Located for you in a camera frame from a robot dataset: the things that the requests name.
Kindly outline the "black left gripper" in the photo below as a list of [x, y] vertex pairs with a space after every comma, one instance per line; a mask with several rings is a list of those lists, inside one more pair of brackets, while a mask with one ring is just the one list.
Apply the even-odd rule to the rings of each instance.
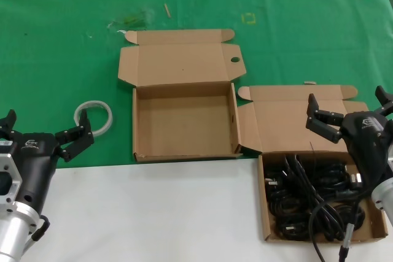
[[[10, 109], [1, 119], [1, 139], [14, 140], [16, 120], [15, 111]], [[83, 110], [80, 114], [79, 126], [60, 131], [55, 135], [22, 134], [16, 138], [16, 143], [16, 151], [12, 157], [22, 177], [22, 183], [15, 200], [41, 213], [59, 157], [65, 162], [71, 161], [94, 143], [94, 137], [87, 111]]]

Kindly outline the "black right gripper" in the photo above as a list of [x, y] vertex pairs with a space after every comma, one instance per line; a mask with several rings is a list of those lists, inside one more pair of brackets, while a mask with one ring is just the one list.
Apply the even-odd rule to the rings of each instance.
[[368, 194], [392, 175], [388, 160], [392, 147], [392, 120], [386, 116], [392, 114], [393, 94], [378, 85], [375, 96], [381, 104], [375, 112], [353, 112], [344, 116], [320, 110], [311, 93], [306, 111], [307, 129], [333, 143], [338, 143], [343, 138]]

